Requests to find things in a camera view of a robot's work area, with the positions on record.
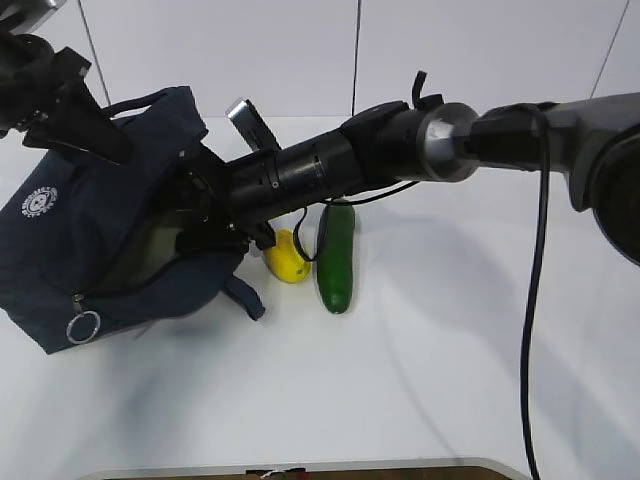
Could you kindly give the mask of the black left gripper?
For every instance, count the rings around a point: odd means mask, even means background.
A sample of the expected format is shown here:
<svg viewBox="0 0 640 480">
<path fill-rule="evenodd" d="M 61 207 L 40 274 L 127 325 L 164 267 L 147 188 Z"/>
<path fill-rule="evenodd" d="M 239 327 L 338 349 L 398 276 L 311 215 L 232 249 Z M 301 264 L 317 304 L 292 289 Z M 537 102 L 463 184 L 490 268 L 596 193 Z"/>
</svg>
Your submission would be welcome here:
<svg viewBox="0 0 640 480">
<path fill-rule="evenodd" d="M 85 85 L 91 62 L 75 50 L 55 51 L 32 34 L 1 34 L 1 136 L 16 130 L 23 145 L 68 149 L 124 165 L 133 143 Z"/>
</svg>

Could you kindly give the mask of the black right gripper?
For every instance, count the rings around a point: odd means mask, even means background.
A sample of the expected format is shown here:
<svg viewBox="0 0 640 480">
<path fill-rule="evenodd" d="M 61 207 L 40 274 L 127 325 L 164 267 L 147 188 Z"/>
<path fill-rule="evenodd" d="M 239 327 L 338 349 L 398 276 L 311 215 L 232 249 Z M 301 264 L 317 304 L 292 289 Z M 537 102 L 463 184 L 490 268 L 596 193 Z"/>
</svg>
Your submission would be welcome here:
<svg viewBox="0 0 640 480">
<path fill-rule="evenodd" d="M 250 243 L 260 250 L 275 245 L 275 231 L 268 222 L 250 225 L 232 207 L 230 169 L 220 157 L 199 144 L 186 166 L 192 219 L 176 237 L 178 252 L 246 253 Z"/>
</svg>

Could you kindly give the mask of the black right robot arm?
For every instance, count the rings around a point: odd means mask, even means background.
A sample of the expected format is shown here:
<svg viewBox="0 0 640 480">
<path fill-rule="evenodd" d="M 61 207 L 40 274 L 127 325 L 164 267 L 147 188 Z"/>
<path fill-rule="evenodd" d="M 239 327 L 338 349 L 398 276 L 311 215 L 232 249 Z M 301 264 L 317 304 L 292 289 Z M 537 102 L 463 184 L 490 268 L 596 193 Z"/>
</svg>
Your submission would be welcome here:
<svg viewBox="0 0 640 480">
<path fill-rule="evenodd" d="M 639 97 L 501 106 L 484 114 L 432 95 L 387 102 L 298 144 L 225 162 L 189 162 L 199 193 L 183 251 L 275 238 L 270 220 L 401 181 L 456 183 L 480 168 L 561 174 L 572 207 L 591 211 L 610 244 L 639 259 Z"/>
</svg>

